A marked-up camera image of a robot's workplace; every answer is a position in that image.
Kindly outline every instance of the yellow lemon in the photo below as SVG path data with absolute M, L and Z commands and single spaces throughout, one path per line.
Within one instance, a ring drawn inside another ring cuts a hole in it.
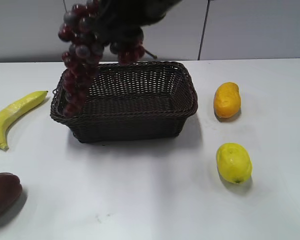
M 216 152 L 220 175 L 230 183 L 241 184 L 252 173 L 252 163 L 245 148 L 237 143 L 225 143 Z
M 222 84 L 215 92 L 214 112 L 219 118 L 231 118 L 241 108 L 239 87 L 233 82 Z

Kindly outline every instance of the white wall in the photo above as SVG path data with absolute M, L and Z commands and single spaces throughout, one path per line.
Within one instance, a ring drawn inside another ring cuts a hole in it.
M 300 0 L 213 0 L 201 60 L 300 58 Z
M 0 62 L 59 60 L 64 11 L 61 0 L 0 0 Z
M 208 0 L 183 0 L 146 27 L 145 47 L 161 60 L 196 60 Z M 68 9 L 86 0 L 65 0 Z M 69 44 L 58 39 L 62 0 L 0 0 L 0 62 L 60 61 Z M 115 60 L 106 50 L 103 60 Z

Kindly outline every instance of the wicker basket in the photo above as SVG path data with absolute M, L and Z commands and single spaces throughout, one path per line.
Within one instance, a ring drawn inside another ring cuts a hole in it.
M 187 69 L 178 62 L 99 65 L 78 116 L 65 118 L 61 76 L 51 103 L 51 118 L 68 126 L 81 143 L 178 136 L 198 109 Z

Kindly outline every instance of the banana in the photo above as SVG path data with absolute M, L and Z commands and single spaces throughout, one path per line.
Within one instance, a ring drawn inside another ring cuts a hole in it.
M 0 111 L 0 149 L 9 149 L 7 144 L 7 130 L 9 126 L 22 115 L 42 103 L 48 91 L 35 91 L 15 101 Z

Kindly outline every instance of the white table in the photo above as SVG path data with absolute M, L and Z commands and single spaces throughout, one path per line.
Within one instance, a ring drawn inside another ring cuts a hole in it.
M 49 117 L 51 98 L 19 120 L 0 172 L 20 177 L 27 200 L 0 222 L 0 240 L 300 240 L 300 59 L 183 64 L 199 108 L 175 139 L 81 144 Z M 0 63 L 0 110 L 36 90 L 51 96 L 63 70 Z M 219 122 L 213 97 L 229 81 L 242 114 Z M 219 178 L 227 142 L 248 150 L 252 181 Z

